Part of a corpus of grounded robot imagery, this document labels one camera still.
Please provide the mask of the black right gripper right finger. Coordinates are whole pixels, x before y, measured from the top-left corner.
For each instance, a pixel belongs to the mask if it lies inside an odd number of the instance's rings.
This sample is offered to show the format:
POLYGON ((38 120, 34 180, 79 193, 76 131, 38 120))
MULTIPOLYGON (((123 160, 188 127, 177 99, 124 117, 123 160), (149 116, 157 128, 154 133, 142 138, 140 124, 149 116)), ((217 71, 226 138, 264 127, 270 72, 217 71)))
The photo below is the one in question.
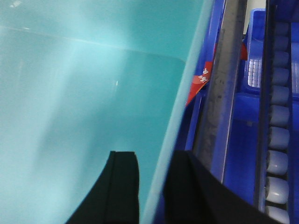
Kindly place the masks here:
POLYGON ((275 224, 221 184, 190 151, 173 153, 164 185, 168 224, 275 224))

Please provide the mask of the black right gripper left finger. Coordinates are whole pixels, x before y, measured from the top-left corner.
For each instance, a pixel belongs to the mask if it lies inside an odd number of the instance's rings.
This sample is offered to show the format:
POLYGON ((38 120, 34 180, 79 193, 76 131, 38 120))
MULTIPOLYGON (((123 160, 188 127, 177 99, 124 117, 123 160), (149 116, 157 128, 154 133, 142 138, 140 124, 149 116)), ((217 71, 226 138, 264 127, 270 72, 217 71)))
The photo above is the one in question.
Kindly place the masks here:
POLYGON ((134 152, 112 151, 68 224, 139 223, 139 166, 134 152))

